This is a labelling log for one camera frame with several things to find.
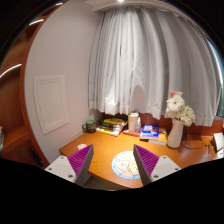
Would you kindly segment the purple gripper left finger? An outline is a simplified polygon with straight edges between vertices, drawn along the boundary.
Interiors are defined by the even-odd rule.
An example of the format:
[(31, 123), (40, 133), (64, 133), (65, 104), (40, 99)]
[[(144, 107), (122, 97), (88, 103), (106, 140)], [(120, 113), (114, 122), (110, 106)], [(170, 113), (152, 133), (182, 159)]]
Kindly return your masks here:
[(84, 186), (91, 178), (89, 167), (93, 155), (93, 146), (88, 145), (68, 157), (59, 156), (46, 168), (46, 171), (76, 185)]

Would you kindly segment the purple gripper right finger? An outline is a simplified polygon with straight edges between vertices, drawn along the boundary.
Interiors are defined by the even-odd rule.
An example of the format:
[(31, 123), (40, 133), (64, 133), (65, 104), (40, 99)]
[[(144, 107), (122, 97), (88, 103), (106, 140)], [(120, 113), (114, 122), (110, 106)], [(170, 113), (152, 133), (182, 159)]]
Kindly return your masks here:
[(180, 167), (168, 156), (157, 156), (138, 145), (134, 145), (133, 155), (143, 185), (148, 185), (180, 170)]

